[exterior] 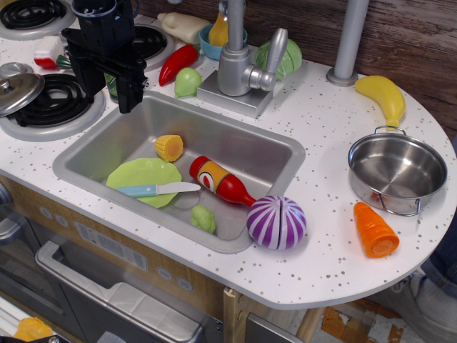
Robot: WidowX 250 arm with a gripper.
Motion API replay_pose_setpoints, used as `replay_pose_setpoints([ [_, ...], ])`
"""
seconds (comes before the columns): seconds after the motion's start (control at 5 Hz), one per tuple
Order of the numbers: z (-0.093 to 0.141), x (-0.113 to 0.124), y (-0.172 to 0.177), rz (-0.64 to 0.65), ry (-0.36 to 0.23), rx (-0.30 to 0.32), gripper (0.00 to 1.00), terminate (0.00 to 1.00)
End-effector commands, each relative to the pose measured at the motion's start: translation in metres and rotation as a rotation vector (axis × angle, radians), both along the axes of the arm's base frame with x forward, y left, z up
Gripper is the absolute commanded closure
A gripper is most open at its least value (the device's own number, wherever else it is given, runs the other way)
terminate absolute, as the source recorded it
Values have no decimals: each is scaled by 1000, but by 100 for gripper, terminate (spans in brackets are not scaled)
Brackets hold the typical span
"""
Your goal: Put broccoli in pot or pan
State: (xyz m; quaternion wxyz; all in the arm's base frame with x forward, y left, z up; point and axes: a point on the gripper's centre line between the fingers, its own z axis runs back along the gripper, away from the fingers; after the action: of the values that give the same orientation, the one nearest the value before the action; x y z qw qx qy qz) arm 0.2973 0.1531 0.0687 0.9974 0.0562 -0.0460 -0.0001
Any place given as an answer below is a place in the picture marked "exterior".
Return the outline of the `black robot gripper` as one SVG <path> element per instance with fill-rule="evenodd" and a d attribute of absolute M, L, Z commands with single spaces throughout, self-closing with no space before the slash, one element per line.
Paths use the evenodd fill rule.
<path fill-rule="evenodd" d="M 104 75 L 116 79 L 119 111 L 122 114 L 142 102 L 146 62 L 133 48 L 133 14 L 99 17 L 80 15 L 79 29 L 64 29 L 71 67 L 83 91 L 94 96 L 106 85 Z"/>

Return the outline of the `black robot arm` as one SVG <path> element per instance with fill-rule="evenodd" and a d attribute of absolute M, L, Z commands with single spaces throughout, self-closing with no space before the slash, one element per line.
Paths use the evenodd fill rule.
<path fill-rule="evenodd" d="M 134 19 L 138 1 L 73 1 L 71 10 L 78 29 L 64 29 L 71 68 L 89 96 L 105 86 L 105 76 L 115 79 L 119 110 L 129 113 L 143 99 L 146 61 L 135 50 Z"/>

